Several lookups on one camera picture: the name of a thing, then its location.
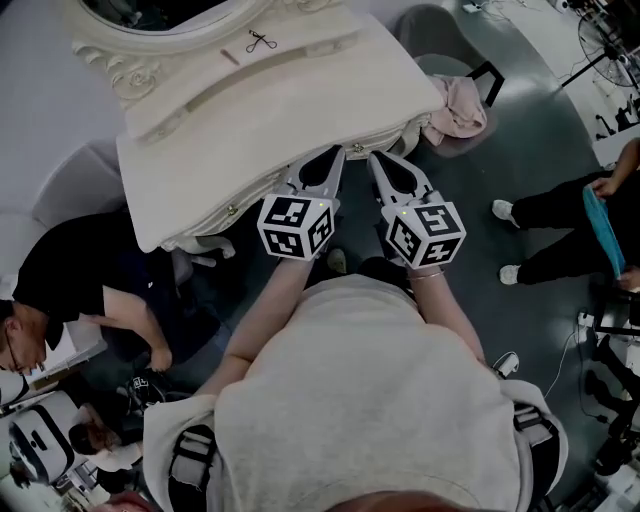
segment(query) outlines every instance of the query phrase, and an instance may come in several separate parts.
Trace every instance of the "white sneaker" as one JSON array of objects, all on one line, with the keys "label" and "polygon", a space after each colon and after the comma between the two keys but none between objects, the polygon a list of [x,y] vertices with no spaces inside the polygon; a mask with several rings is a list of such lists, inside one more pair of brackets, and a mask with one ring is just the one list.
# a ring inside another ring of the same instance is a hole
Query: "white sneaker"
[{"label": "white sneaker", "polygon": [[515,227],[520,228],[516,220],[511,216],[512,208],[513,204],[511,204],[509,201],[504,201],[503,199],[496,199],[491,204],[491,211],[496,217],[498,217],[500,220],[508,220]]},{"label": "white sneaker", "polygon": [[506,265],[500,269],[500,282],[511,286],[512,284],[518,284],[518,270],[520,265]]},{"label": "white sneaker", "polygon": [[342,249],[331,249],[327,255],[327,267],[338,274],[347,275],[347,257]]}]

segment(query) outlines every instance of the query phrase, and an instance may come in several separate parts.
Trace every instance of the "shoulder strap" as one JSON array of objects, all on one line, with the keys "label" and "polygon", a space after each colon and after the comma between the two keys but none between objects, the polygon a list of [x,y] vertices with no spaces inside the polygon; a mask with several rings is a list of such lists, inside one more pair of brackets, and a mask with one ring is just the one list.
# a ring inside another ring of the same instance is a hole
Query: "shoulder strap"
[{"label": "shoulder strap", "polygon": [[522,434],[531,452],[532,488],[528,510],[544,499],[555,482],[561,465],[558,428],[540,410],[529,404],[514,403],[513,425]]},{"label": "shoulder strap", "polygon": [[213,430],[206,425],[186,429],[176,441],[169,466],[169,498],[175,512],[205,512],[207,486],[216,454]]}]

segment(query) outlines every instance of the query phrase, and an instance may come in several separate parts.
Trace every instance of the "gray t-shirt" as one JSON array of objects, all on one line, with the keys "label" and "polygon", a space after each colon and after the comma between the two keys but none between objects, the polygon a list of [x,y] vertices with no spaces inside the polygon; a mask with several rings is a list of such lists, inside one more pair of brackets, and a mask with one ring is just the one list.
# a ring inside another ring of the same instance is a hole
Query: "gray t-shirt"
[{"label": "gray t-shirt", "polygon": [[362,276],[305,292],[217,400],[147,412],[145,474],[165,510],[163,457],[192,418],[210,422],[218,442],[210,510],[321,512],[382,490],[471,508],[518,503],[513,403],[496,377],[397,288]]}]

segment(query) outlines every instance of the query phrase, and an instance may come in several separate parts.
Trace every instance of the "gray floor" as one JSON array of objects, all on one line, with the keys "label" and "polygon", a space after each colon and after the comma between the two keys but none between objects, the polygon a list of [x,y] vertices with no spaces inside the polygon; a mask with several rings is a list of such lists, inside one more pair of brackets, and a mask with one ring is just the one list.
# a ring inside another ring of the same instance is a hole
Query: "gray floor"
[{"label": "gray floor", "polygon": [[[590,305],[589,278],[532,287],[502,286],[497,272],[503,264],[518,263],[562,233],[518,232],[494,219],[489,206],[495,198],[514,200],[543,192],[561,181],[597,170],[598,164],[569,98],[526,39],[507,21],[482,14],[470,16],[453,3],[447,5],[467,36],[506,78],[495,104],[499,127],[468,155],[441,160],[421,146],[410,159],[446,199],[455,202],[466,226],[467,239],[447,267],[447,276],[478,330],[488,360],[516,351],[521,360],[517,377],[546,390],[554,379],[578,311]],[[333,243],[344,246],[350,264],[355,265],[381,253],[373,229],[379,207],[363,163],[348,165],[341,197],[340,214],[344,219]],[[229,329],[259,293],[275,264],[260,246],[255,217],[256,211],[246,214],[230,232],[238,257],[218,269],[200,271],[193,285],[200,297],[216,307]],[[227,339],[225,330],[192,360],[172,369],[170,378],[178,386],[195,388],[217,365]],[[591,352],[588,344],[584,352]],[[130,371],[130,366],[105,354],[90,363],[85,375],[92,383],[109,387],[121,382]],[[577,387],[580,375],[580,360],[571,344],[563,372],[549,397],[549,405],[564,423],[570,440],[569,462],[552,495],[556,503],[592,473],[595,452],[606,436],[605,425],[581,412]],[[584,405],[591,413],[605,412],[588,397],[584,397]]]}]

